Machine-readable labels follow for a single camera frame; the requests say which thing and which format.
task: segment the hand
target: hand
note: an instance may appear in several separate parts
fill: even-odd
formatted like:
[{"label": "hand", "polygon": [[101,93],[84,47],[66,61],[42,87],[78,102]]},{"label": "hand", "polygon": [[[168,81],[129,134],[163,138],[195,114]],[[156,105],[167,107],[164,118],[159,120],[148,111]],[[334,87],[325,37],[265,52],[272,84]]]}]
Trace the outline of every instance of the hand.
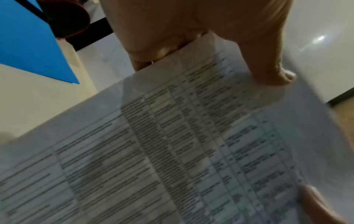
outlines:
[{"label": "hand", "polygon": [[107,19],[140,70],[208,30],[236,42],[261,84],[290,84],[281,66],[282,30],[293,0],[101,0]]},{"label": "hand", "polygon": [[300,187],[302,206],[314,224],[349,224],[329,205],[316,188],[305,185]]}]

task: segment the black strap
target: black strap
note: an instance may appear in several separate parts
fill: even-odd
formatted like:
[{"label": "black strap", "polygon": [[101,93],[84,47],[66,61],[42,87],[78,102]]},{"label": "black strap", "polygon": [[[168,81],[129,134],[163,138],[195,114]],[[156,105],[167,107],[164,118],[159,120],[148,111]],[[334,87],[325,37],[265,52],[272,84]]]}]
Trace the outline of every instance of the black strap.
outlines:
[{"label": "black strap", "polygon": [[27,1],[27,0],[15,0],[15,1],[18,4],[22,5],[23,7],[25,7],[28,11],[33,13],[35,16],[37,16],[38,18],[43,20],[44,22],[46,22],[46,23],[48,22],[47,16],[41,10],[39,10],[37,7],[32,5],[29,1]]}]

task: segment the blue paper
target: blue paper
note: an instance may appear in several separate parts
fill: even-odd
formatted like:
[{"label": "blue paper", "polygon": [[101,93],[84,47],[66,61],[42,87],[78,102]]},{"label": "blue paper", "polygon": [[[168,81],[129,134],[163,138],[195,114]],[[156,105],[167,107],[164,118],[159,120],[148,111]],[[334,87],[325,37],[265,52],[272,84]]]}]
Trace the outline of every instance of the blue paper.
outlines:
[{"label": "blue paper", "polygon": [[1,64],[79,84],[46,22],[14,0],[0,0],[0,23]]}]

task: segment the wooden floor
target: wooden floor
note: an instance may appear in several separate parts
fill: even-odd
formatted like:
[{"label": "wooden floor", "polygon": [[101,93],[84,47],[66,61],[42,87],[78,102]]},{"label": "wooden floor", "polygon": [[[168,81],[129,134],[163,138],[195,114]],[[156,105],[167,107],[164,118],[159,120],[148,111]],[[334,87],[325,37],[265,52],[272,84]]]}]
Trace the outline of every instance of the wooden floor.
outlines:
[{"label": "wooden floor", "polygon": [[354,143],[354,97],[338,104],[333,110],[337,114],[340,125]]}]

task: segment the white paper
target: white paper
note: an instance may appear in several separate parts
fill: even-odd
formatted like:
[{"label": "white paper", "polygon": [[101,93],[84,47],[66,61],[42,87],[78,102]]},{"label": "white paper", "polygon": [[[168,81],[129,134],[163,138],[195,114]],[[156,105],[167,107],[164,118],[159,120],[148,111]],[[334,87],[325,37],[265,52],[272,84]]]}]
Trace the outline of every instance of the white paper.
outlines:
[{"label": "white paper", "polygon": [[307,182],[354,220],[353,161],[302,80],[259,86],[209,34],[2,147],[0,218],[304,223]]}]

